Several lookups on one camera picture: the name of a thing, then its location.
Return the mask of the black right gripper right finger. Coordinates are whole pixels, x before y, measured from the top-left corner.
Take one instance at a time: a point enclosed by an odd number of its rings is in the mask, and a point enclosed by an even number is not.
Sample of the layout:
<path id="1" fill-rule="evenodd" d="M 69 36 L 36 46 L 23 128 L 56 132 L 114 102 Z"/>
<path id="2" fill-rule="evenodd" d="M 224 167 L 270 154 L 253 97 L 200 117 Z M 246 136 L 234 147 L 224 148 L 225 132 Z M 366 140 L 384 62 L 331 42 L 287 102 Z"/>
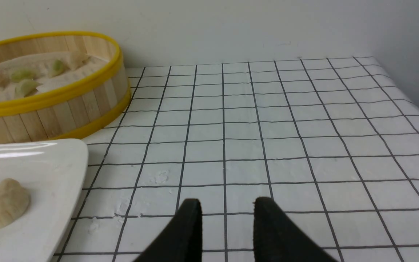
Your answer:
<path id="1" fill-rule="evenodd" d="M 254 202 L 253 252 L 256 262 L 334 262 L 269 197 Z"/>

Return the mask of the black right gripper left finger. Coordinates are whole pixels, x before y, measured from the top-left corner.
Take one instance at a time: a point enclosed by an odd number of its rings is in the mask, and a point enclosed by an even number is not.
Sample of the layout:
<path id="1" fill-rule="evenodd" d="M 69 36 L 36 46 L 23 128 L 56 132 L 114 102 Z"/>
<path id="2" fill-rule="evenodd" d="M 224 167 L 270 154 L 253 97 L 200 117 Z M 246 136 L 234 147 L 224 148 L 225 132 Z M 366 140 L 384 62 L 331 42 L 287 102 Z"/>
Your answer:
<path id="1" fill-rule="evenodd" d="M 202 210 L 198 199 L 185 199 L 158 237 L 136 262 L 201 262 Z"/>

